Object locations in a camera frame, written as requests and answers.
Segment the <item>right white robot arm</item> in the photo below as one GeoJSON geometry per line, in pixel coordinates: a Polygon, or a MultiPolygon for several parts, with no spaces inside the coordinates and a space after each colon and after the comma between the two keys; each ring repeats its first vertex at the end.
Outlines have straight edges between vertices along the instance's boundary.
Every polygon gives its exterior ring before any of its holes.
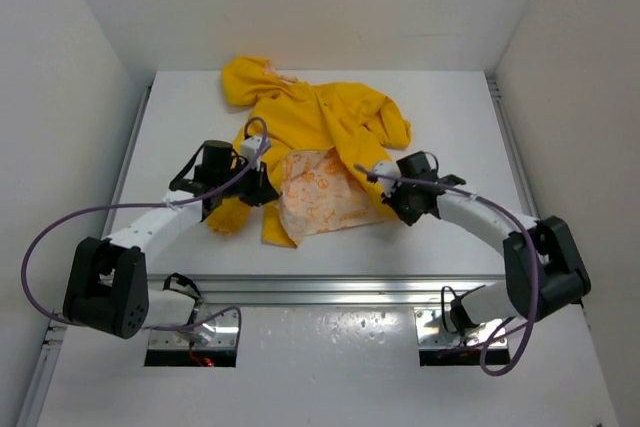
{"type": "Polygon", "coordinates": [[[504,278],[451,301],[445,326],[464,335],[494,319],[538,322],[591,291],[591,280],[568,224],[559,217],[517,214],[473,193],[464,179],[438,172],[423,151],[380,161],[372,179],[382,201],[408,226],[431,215],[460,227],[502,256],[504,278]]]}

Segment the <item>yellow hooded jacket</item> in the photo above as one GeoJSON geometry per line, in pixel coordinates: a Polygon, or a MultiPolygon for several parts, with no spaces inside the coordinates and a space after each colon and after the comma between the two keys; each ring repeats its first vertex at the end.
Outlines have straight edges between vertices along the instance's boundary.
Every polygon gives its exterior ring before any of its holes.
{"type": "Polygon", "coordinates": [[[411,143],[390,97],[361,83],[312,85],[254,57],[232,60],[221,81],[227,103],[262,118],[271,141],[263,160],[280,196],[264,208],[264,242],[295,248],[307,236],[394,218],[381,186],[355,168],[411,143]]]}

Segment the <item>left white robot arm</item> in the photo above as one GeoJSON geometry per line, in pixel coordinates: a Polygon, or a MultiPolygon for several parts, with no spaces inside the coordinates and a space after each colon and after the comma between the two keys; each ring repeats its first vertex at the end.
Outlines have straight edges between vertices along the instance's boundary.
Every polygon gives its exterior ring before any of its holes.
{"type": "Polygon", "coordinates": [[[257,207],[278,193],[262,160],[269,139],[254,135],[239,146],[208,140],[170,181],[164,199],[105,238],[76,247],[63,302],[64,318],[122,339],[143,328],[187,330],[201,301],[168,286],[153,290],[147,269],[183,232],[203,222],[222,201],[257,207]]]}

